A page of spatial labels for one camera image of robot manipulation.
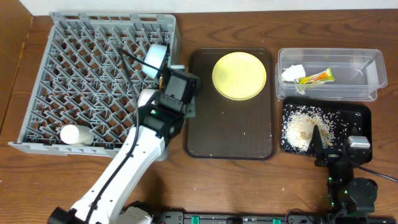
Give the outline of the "wooden chopstick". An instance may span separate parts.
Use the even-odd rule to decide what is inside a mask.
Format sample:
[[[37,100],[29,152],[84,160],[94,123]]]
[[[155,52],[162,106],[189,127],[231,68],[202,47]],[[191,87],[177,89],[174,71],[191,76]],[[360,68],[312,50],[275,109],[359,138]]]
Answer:
[[[164,84],[164,79],[163,79],[163,77],[160,77],[159,78],[159,90],[163,89],[163,84]]]

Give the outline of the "light blue bowl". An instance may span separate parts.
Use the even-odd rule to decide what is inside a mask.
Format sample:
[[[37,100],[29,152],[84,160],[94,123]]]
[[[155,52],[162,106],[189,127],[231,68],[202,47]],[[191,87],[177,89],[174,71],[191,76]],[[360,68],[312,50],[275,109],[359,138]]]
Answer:
[[[163,67],[167,53],[166,45],[152,44],[144,60],[142,71],[151,79],[155,79]]]

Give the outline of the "green orange snack wrapper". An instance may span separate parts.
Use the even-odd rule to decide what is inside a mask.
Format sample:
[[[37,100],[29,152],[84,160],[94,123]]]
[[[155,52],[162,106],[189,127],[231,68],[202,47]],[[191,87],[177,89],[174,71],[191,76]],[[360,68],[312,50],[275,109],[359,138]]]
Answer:
[[[294,82],[299,85],[321,85],[325,82],[333,81],[335,81],[335,78],[331,71],[331,67],[309,77],[302,77],[294,80]]]

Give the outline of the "white napkin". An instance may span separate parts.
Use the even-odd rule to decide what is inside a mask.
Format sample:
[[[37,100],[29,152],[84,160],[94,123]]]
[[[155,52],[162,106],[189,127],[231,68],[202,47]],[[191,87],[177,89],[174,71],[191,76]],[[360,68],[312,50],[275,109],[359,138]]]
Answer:
[[[282,80],[284,82],[294,82],[300,78],[306,77],[303,65],[292,65],[282,72]]]

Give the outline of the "white cup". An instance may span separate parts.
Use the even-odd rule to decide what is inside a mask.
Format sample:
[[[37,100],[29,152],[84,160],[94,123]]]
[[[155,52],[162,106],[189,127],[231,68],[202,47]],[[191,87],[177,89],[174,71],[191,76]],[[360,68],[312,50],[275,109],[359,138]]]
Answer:
[[[65,144],[73,146],[89,146],[94,141],[94,134],[89,127],[75,124],[64,126],[60,138]]]

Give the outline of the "pink white bowl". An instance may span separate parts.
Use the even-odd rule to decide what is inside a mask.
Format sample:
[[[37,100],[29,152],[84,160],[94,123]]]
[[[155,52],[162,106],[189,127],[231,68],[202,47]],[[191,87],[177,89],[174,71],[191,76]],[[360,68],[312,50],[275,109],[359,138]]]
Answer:
[[[158,105],[160,98],[160,91],[154,89],[145,89],[142,90],[137,106],[138,108],[145,106],[146,104]]]

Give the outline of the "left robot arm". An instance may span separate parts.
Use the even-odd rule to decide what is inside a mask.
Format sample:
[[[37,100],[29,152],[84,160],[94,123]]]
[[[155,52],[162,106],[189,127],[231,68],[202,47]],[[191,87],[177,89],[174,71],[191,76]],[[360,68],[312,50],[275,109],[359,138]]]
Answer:
[[[180,134],[195,95],[148,90],[137,107],[136,123],[116,157],[94,186],[71,209],[57,207],[49,223],[119,223],[121,210],[137,183],[172,138]]]

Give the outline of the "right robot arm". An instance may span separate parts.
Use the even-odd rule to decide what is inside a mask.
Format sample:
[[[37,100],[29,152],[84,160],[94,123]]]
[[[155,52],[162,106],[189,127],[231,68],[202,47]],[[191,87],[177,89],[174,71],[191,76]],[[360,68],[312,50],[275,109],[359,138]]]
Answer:
[[[354,169],[366,162],[371,144],[365,136],[349,136],[336,154],[323,146],[318,126],[313,127],[308,155],[314,155],[315,166],[327,167],[328,199],[333,210],[315,223],[369,223],[375,211],[378,185],[372,179],[355,177]]]

